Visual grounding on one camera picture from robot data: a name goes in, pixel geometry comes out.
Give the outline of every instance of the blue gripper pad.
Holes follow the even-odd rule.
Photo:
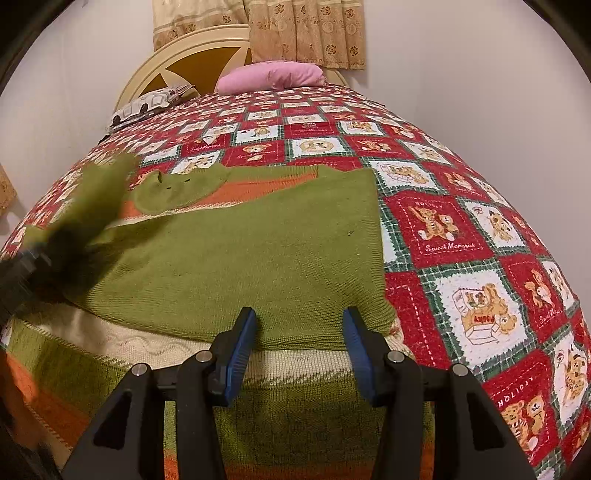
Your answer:
[[[367,329],[356,307],[343,312],[343,337],[361,396],[374,407],[383,405],[392,388],[385,372],[386,340]]]
[[[256,313],[243,307],[231,330],[219,333],[209,350],[215,355],[215,370],[207,387],[212,404],[227,407],[240,392],[258,327]]]

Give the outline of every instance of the cream headboard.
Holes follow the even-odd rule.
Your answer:
[[[119,95],[115,110],[144,93],[172,85],[195,85],[212,93],[217,79],[252,63],[248,25],[220,25],[183,35],[155,52],[134,73]],[[323,69],[330,83],[348,86],[333,69]]]

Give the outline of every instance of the bed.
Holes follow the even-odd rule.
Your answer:
[[[250,63],[248,27],[196,31],[133,75],[115,110],[179,83],[199,95],[111,135],[58,180],[8,238],[46,228],[71,202],[82,168],[115,152],[141,157],[131,189],[153,171],[214,164],[371,169],[378,192],[384,296],[397,316],[392,349],[422,365],[463,362],[518,439],[539,478],[565,478],[589,436],[590,337],[579,301],[541,239],[510,202],[452,150],[325,70],[325,87],[213,93]],[[120,223],[142,221],[122,213]],[[94,411],[137,362],[177,364],[207,342],[108,322],[68,302],[38,302],[3,332],[26,399],[67,457]],[[83,371],[80,378],[77,372]],[[383,412],[358,396],[342,348],[253,353],[242,392],[216,413],[229,478],[369,478]],[[425,415],[425,478],[433,425]],[[174,419],[165,421],[176,478]]]

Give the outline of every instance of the beige floral curtain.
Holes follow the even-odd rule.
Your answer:
[[[246,24],[243,0],[152,0],[154,51],[185,33],[224,24]]]
[[[4,168],[0,165],[0,215],[3,214],[12,201],[16,198],[17,191],[10,183]]]
[[[361,0],[244,0],[252,61],[297,60],[365,68]]]

